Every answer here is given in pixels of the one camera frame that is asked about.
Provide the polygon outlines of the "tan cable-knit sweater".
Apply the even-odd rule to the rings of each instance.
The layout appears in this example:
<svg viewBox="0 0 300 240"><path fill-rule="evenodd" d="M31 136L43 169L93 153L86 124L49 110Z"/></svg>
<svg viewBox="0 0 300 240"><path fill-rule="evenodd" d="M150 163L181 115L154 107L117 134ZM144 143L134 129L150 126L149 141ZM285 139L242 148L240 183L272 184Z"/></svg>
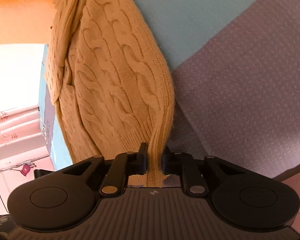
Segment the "tan cable-knit sweater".
<svg viewBox="0 0 300 240"><path fill-rule="evenodd" d="M161 186L174 116L167 62L133 0L55 0L45 67L51 102L74 163L148 145L133 185Z"/></svg>

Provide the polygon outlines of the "blue grey patterned bedsheet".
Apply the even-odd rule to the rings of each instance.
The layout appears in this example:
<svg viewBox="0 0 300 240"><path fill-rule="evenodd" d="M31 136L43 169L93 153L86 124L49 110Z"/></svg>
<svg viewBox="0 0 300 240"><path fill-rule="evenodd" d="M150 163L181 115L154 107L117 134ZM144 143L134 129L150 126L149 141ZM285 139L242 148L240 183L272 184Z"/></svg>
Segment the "blue grey patterned bedsheet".
<svg viewBox="0 0 300 240"><path fill-rule="evenodd" d="M170 70L165 147L268 177L300 165L300 0L133 0Z"/></svg>

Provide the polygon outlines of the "orange headboard panel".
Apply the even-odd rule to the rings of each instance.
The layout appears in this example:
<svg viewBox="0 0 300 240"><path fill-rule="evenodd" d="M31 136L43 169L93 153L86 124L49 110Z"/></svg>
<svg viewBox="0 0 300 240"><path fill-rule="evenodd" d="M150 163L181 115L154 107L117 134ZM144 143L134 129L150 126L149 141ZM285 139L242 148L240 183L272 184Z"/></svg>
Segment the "orange headboard panel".
<svg viewBox="0 0 300 240"><path fill-rule="evenodd" d="M0 0L0 44L49 43L53 0Z"/></svg>

